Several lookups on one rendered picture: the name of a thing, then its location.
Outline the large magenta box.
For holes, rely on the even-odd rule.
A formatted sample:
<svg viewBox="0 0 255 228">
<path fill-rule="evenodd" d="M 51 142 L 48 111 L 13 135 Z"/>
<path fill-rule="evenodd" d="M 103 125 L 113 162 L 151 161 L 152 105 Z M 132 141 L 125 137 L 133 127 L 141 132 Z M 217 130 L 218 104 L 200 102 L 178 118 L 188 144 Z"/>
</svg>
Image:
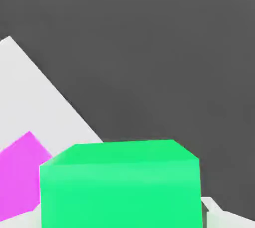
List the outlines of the large magenta box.
<svg viewBox="0 0 255 228">
<path fill-rule="evenodd" d="M 0 222 L 40 204 L 39 166 L 51 158 L 30 131 L 0 152 Z"/>
</svg>

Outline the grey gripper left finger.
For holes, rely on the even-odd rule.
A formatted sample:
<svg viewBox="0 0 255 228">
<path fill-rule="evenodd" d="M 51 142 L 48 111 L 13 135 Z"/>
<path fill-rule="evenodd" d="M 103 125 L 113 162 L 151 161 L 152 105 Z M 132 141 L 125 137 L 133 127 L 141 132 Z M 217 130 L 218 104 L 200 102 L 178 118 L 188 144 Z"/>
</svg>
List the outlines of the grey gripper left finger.
<svg viewBox="0 0 255 228">
<path fill-rule="evenodd" d="M 0 207 L 0 228 L 42 228 L 41 204 L 17 203 Z"/>
</svg>

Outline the small green cube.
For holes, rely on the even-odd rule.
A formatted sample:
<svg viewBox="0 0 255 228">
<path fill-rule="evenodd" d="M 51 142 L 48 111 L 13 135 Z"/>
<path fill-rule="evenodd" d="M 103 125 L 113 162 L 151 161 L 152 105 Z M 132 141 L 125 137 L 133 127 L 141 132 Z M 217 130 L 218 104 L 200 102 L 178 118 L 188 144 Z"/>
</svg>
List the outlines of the small green cube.
<svg viewBox="0 0 255 228">
<path fill-rule="evenodd" d="M 40 193 L 42 228 L 203 228 L 199 159 L 174 140 L 75 144 Z"/>
</svg>

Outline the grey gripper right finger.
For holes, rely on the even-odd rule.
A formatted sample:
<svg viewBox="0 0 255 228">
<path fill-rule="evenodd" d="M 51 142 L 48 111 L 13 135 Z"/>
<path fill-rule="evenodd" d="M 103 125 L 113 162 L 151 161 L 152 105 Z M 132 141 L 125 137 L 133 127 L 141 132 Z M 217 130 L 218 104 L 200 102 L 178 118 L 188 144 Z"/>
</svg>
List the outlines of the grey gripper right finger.
<svg viewBox="0 0 255 228">
<path fill-rule="evenodd" d="M 211 197 L 202 197 L 203 228 L 255 228 L 255 221 L 223 211 Z"/>
</svg>

